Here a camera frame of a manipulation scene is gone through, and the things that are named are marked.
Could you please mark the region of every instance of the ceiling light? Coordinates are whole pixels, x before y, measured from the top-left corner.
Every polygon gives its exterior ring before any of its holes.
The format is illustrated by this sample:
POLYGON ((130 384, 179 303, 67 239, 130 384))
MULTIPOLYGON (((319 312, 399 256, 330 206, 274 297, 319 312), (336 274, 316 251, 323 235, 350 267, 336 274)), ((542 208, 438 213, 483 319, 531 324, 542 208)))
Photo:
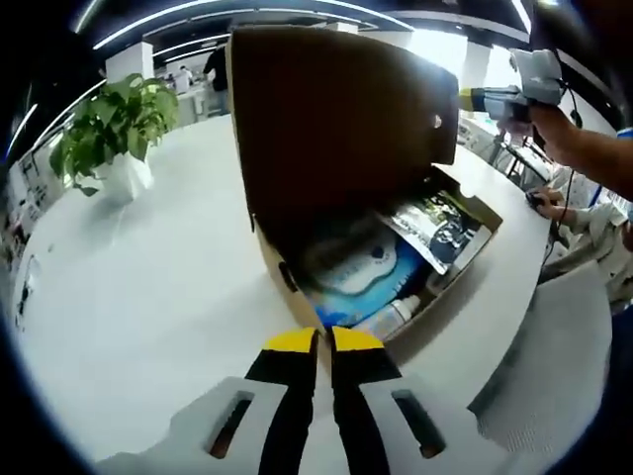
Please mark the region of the ceiling light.
MULTIPOLYGON (((151 22, 153 20, 156 20, 160 17, 164 17, 165 15, 169 15, 171 13, 175 13, 175 12, 179 12, 181 10, 186 10, 188 8, 192 8, 192 7, 196 7, 199 5, 205 5, 205 4, 210 4, 210 3, 218 3, 218 2, 223 2, 226 0, 194 0, 192 2, 188 2, 188 3, 183 3, 180 5, 175 5, 173 7, 169 7, 166 8, 164 10, 160 10, 159 12, 156 13, 152 13, 151 15, 148 15, 146 17, 143 17, 139 20, 136 20, 135 22, 130 23, 129 25, 121 28, 120 30, 115 31, 114 33, 112 33, 111 35, 107 36, 106 38, 104 38, 102 41, 100 41, 99 43, 95 44, 92 48, 93 49, 99 49, 104 47, 105 45, 107 45, 109 42, 115 40, 116 38, 120 37, 121 35, 124 35, 125 33, 128 33, 132 30, 134 30, 135 28, 144 25, 145 23, 151 22)), ((388 22, 394 23, 396 25, 399 25, 403 28, 405 28, 406 30, 409 31, 415 31, 415 28, 412 27, 411 25, 405 23, 405 22, 401 22, 400 20, 396 20, 393 17, 390 17, 389 15, 385 15, 384 13, 379 13, 376 12, 374 10, 370 10, 369 8, 365 8, 365 7, 361 7, 358 5, 354 5, 351 3, 345 3, 345 2, 340 2, 338 0, 314 0, 315 2, 318 3, 326 3, 328 5, 336 5, 338 7, 344 7, 344 8, 349 8, 351 10, 356 10, 357 12, 363 12, 363 13, 367 13, 369 15, 373 15, 374 17, 378 17, 378 18, 382 18, 383 20, 387 20, 388 22)))
POLYGON ((73 107, 75 107, 77 104, 79 104, 86 96, 90 95, 93 91, 95 91, 96 89, 100 88, 101 86, 103 86, 106 83, 106 80, 104 79, 103 81, 99 81, 97 84, 95 84, 94 86, 92 86, 90 89, 88 89, 86 92, 84 92, 81 96, 79 96, 77 99, 75 99, 73 101, 72 104, 70 104, 68 107, 66 107, 63 111, 61 111, 61 113, 55 117, 53 119, 53 121, 48 125, 48 127, 46 127, 44 129, 44 131, 42 132, 42 134, 38 137, 38 139, 35 141, 35 143, 33 144, 33 148, 37 147, 42 140, 44 139, 45 135, 48 134, 50 132, 50 130, 55 127, 57 125, 57 122, 59 122, 59 120, 65 116, 66 114, 68 114, 68 111, 70 111, 73 107))
POLYGON ((527 31, 527 33, 530 33, 532 31, 532 22, 530 21, 530 17, 527 15, 525 6, 521 2, 521 0, 511 0, 511 1, 512 1, 512 5, 514 5, 514 8, 516 9, 516 13, 518 13, 519 18, 521 19, 521 22, 523 22, 523 26, 525 27, 525 30, 527 31))
POLYGON ((25 125, 27 124, 27 122, 29 121, 29 119, 31 118, 31 116, 33 115, 33 113, 36 111, 37 108, 38 108, 38 104, 34 104, 33 106, 31 106, 31 109, 29 109, 29 112, 27 112, 27 115, 24 116, 24 119, 22 119, 22 122, 18 126, 18 129, 16 129, 16 132, 13 134, 13 138, 11 139, 11 142, 9 143, 9 148, 7 148, 7 153, 4 155, 5 158, 9 156, 9 153, 11 153, 11 148, 13 147, 13 144, 16 142, 18 135, 22 132, 23 128, 25 127, 25 125))
POLYGON ((164 52, 174 51, 175 49, 179 49, 179 48, 183 48, 183 47, 189 47, 190 45, 196 45, 197 43, 212 42, 213 40, 219 40, 220 38, 226 38, 226 37, 229 37, 229 36, 230 36, 230 34, 225 34, 225 35, 217 35, 215 37, 200 38, 199 40, 193 40, 192 42, 183 43, 182 45, 177 45, 175 47, 169 47, 167 49, 162 49, 159 52, 155 52, 154 56, 158 56, 159 54, 163 54, 164 52))
POLYGON ((195 51, 185 52, 184 54, 180 54, 178 56, 174 56, 174 57, 170 57, 169 59, 165 59, 165 62, 172 62, 172 61, 175 61, 177 59, 182 59, 183 57, 195 56, 196 54, 200 54, 201 52, 213 51, 216 48, 217 47, 204 47, 202 49, 197 49, 195 51))
POLYGON ((75 33, 80 33, 81 30, 83 30, 83 27, 86 23, 86 21, 88 20, 88 18, 91 16, 92 11, 95 9, 95 7, 101 3, 103 0, 92 0, 90 2, 90 4, 88 5, 88 7, 86 7, 86 9, 84 10, 83 14, 81 15, 81 17, 79 18, 79 21, 77 21, 77 25, 74 28, 74 32, 75 33))
POLYGON ((147 33, 143 33, 142 37, 143 38, 151 37, 152 35, 155 35, 157 33, 163 32, 165 30, 169 30, 170 28, 177 27, 178 25, 185 25, 187 23, 189 23, 189 19, 188 18, 185 19, 185 20, 181 20, 179 22, 168 23, 167 25, 163 25, 160 28, 157 28, 155 30, 151 30, 151 31, 149 31, 147 33))

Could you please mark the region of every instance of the box flap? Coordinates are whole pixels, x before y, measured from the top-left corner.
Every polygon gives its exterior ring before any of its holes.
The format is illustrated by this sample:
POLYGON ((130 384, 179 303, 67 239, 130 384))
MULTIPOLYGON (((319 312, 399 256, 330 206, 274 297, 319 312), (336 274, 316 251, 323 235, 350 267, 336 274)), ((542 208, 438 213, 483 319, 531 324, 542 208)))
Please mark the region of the box flap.
POLYGON ((452 163, 455 76, 331 30, 236 30, 227 50, 246 198, 259 222, 369 204, 452 163))

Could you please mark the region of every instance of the computer mouse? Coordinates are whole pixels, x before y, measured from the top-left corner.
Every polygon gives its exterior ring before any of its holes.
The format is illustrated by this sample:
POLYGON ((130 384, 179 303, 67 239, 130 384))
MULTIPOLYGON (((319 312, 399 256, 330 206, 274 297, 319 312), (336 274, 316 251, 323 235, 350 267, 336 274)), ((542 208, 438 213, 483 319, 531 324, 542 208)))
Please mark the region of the computer mouse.
POLYGON ((539 206, 545 205, 543 198, 536 196, 536 193, 525 193, 525 199, 531 208, 536 209, 539 206))

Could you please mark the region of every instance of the potted plant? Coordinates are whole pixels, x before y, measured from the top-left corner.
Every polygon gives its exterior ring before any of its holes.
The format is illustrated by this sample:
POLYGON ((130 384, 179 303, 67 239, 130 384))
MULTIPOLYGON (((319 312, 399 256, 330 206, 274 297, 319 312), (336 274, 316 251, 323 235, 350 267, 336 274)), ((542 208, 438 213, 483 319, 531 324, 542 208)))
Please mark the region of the potted plant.
POLYGON ((127 203, 153 183, 147 149, 175 127, 177 117, 178 99, 162 80, 131 74, 77 106, 50 166, 86 196, 99 191, 86 182, 98 180, 111 198, 127 203))

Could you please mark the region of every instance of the green leaf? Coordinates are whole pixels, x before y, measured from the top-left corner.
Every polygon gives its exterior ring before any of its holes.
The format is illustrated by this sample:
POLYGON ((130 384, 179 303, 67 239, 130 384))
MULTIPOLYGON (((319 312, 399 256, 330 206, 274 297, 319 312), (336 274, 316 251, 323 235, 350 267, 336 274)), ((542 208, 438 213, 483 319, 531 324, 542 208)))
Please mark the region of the green leaf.
POLYGON ((52 171, 57 178, 61 178, 63 176, 63 164, 65 162, 63 140, 64 139, 61 139, 61 141, 57 144, 55 149, 50 154, 50 168, 52 168, 52 171))
POLYGON ((138 72, 133 72, 121 82, 128 84, 129 87, 140 87, 144 85, 142 74, 138 72))
POLYGON ((131 127, 128 130, 128 150, 134 158, 145 161, 148 145, 147 139, 140 134, 137 128, 131 127))
POLYGON ((109 165, 112 165, 114 163, 116 153, 114 150, 110 148, 110 146, 107 143, 104 143, 103 145, 103 156, 104 156, 105 162, 108 163, 109 165))
POLYGON ((95 136, 86 134, 73 150, 73 170, 75 174, 90 176, 92 168, 100 163, 100 150, 97 148, 95 136))
POLYGON ((110 90, 119 95, 124 102, 128 102, 130 100, 130 95, 132 94, 132 88, 130 84, 126 82, 115 82, 114 84, 110 84, 110 90))
POLYGON ((81 121, 82 119, 87 119, 92 115, 91 104, 89 98, 84 99, 79 103, 77 108, 75 109, 75 120, 74 123, 81 121))
POLYGON ((90 198, 92 195, 94 195, 95 193, 99 191, 97 188, 92 188, 90 186, 86 186, 86 187, 79 186, 79 189, 88 198, 90 198))
POLYGON ((175 105, 173 100, 174 97, 171 92, 158 91, 156 93, 156 109, 162 116, 163 122, 169 125, 170 128, 173 127, 172 123, 175 125, 174 118, 178 112, 178 99, 176 99, 175 105))
POLYGON ((164 88, 165 81, 163 81, 162 79, 158 79, 157 77, 151 77, 149 79, 146 79, 142 83, 142 87, 148 87, 148 86, 158 86, 160 88, 164 88))
POLYGON ((105 97, 99 97, 93 102, 92 109, 97 113, 104 127, 108 127, 108 124, 110 124, 110 121, 117 113, 117 108, 108 103, 105 97))

